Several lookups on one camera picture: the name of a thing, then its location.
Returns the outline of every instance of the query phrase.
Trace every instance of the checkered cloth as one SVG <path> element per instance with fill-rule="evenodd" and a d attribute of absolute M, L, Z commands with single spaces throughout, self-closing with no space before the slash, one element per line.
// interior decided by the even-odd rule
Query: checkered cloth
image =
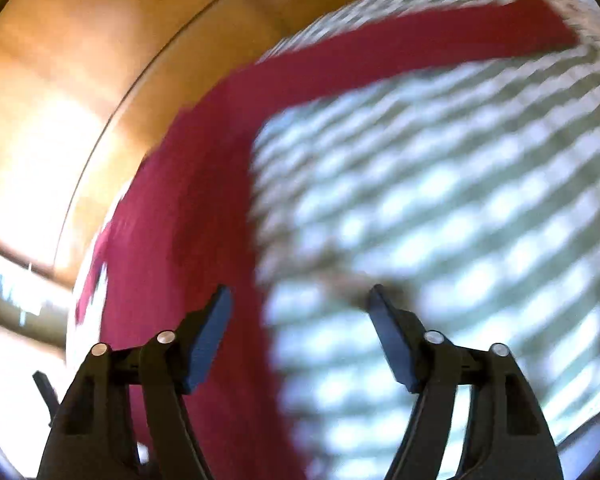
<path fill-rule="evenodd" d="M 389 14 L 492 1 L 513 0 L 360 0 L 268 55 Z M 391 283 L 456 344 L 508 344 L 556 442 L 600 410 L 600 41 L 578 31 L 570 50 L 396 76 L 261 130 L 258 278 L 312 478 L 382 478 L 414 401 L 351 283 Z M 441 478 L 467 412 L 461 388 Z"/>

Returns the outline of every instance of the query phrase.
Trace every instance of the red cloth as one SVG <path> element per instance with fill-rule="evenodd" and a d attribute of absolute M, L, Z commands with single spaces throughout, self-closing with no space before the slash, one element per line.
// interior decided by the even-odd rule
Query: red cloth
<path fill-rule="evenodd" d="M 408 70 L 575 43 L 576 35 L 542 0 L 424 10 L 238 70 L 177 116 L 118 205 L 91 271 L 106 262 L 102 340 L 113 348 L 174 328 L 218 283 L 232 288 L 234 314 L 210 376 L 185 400 L 217 479 L 304 478 L 278 413 L 261 323 L 263 294 L 254 285 L 249 166 L 263 121 L 291 105 Z M 83 298 L 89 295 L 85 290 Z M 132 416 L 138 439 L 147 442 L 138 389 Z"/>

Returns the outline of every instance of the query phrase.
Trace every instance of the brown wooden floor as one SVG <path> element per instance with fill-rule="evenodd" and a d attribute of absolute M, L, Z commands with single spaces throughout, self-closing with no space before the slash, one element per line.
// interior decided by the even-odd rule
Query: brown wooden floor
<path fill-rule="evenodd" d="M 176 112 L 353 0 L 10 0 L 0 14 L 0 250 L 71 285 Z"/>

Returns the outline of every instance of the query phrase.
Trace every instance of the silver screw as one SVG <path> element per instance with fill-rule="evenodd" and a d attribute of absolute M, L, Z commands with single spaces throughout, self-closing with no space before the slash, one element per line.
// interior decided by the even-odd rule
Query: silver screw
<path fill-rule="evenodd" d="M 426 339 L 430 343 L 433 343 L 434 345 L 439 345 L 445 342 L 445 337 L 436 330 L 429 330 L 428 332 L 425 332 L 424 339 Z"/>
<path fill-rule="evenodd" d="M 91 354 L 96 357 L 107 353 L 107 345 L 104 343 L 97 343 L 91 347 Z"/>
<path fill-rule="evenodd" d="M 176 335 L 171 330 L 165 330 L 164 332 L 160 332 L 158 334 L 158 343 L 162 343 L 163 345 L 171 343 L 175 341 L 175 339 Z"/>
<path fill-rule="evenodd" d="M 500 357 L 506 357 L 510 352 L 509 347 L 507 345 L 503 345 L 502 343 L 496 343 L 495 345 L 492 345 L 491 351 Z"/>

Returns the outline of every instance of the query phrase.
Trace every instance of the striped fabric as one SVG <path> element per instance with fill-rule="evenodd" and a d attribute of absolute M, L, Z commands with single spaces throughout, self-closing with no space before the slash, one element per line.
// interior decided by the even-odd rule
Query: striped fabric
<path fill-rule="evenodd" d="M 361 0 L 269 55 L 388 14 Z M 254 145 L 258 278 L 311 478 L 382 478 L 414 398 L 360 310 L 372 283 L 456 344 L 508 344 L 560 442 L 600 410 L 600 42 L 397 76 L 271 118 Z M 440 478 L 468 413 L 456 401 Z"/>

